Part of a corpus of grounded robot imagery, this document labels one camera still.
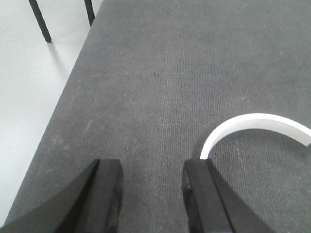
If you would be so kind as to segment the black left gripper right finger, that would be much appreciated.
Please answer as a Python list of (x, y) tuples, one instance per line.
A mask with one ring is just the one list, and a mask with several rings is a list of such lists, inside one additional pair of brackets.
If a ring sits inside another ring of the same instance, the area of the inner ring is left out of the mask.
[(272, 233), (221, 176), (211, 159), (186, 160), (182, 193), (191, 233)]

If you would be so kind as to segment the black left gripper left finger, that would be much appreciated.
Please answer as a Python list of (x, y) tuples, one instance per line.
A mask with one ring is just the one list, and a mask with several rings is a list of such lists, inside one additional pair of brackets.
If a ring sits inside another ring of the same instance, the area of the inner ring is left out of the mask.
[(115, 233), (123, 198), (118, 159), (94, 160), (46, 203), (3, 226), (2, 233)]

